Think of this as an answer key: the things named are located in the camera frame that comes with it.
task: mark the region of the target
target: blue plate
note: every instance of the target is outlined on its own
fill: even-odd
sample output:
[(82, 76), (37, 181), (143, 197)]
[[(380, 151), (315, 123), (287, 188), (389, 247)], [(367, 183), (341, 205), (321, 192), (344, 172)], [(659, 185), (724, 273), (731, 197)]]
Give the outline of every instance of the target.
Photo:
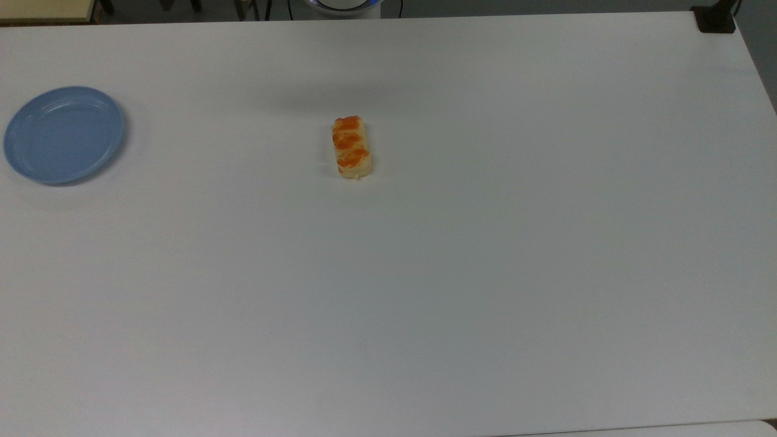
[(11, 167), (43, 184), (65, 184), (105, 166), (124, 133), (108, 95), (85, 86), (53, 89), (29, 101), (5, 130)]

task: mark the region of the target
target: food item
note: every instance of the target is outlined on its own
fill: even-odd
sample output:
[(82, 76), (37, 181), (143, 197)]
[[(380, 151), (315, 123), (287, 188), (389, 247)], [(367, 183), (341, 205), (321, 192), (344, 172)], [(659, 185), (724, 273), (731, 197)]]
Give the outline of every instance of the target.
[(372, 171), (372, 157), (367, 148), (367, 134), (361, 117), (338, 118), (332, 125), (337, 170), (342, 177), (359, 179)]

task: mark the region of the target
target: white table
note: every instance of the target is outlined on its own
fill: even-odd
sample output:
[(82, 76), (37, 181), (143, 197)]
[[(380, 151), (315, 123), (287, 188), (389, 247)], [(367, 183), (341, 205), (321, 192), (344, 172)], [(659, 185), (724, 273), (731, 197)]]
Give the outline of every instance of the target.
[[(739, 33), (690, 12), (0, 29), (0, 59), (4, 125), (76, 84), (127, 116), (83, 184), (0, 166), (5, 435), (777, 416), (777, 117)], [(351, 114), (358, 182), (329, 143)]]

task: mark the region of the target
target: chair leg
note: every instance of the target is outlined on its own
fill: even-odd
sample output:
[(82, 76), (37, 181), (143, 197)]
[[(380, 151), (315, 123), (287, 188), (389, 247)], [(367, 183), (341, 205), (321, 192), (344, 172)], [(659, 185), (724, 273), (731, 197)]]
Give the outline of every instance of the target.
[(100, 5), (103, 7), (103, 11), (105, 11), (108, 15), (113, 15), (113, 2), (110, 0), (99, 0)]
[(246, 19), (246, 11), (242, 10), (242, 0), (235, 0), (235, 11), (238, 12), (238, 19), (240, 21)]

